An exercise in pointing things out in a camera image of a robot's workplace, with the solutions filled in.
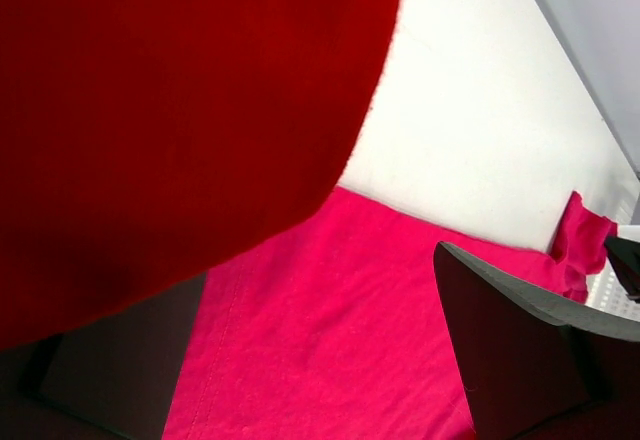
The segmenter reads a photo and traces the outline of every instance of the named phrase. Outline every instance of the crumpled pink fabric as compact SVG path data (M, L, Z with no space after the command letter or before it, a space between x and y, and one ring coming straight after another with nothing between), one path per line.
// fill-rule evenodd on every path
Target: crumpled pink fabric
M338 188L304 224L210 270L163 438L473 438L436 244L584 301L615 232L574 193L547 255Z

